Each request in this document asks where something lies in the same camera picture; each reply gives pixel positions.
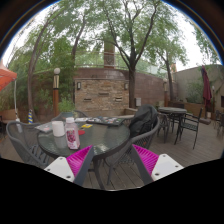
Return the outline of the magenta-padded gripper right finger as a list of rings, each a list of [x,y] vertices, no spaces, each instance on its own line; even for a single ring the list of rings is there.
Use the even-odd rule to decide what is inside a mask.
[[[157,155],[137,145],[131,146],[131,157],[145,185],[183,169],[183,166],[169,155]]]

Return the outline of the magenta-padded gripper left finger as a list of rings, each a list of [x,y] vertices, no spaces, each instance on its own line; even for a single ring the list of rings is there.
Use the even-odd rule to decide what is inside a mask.
[[[45,168],[45,171],[82,186],[93,156],[94,148],[90,145],[67,158],[58,157]]]

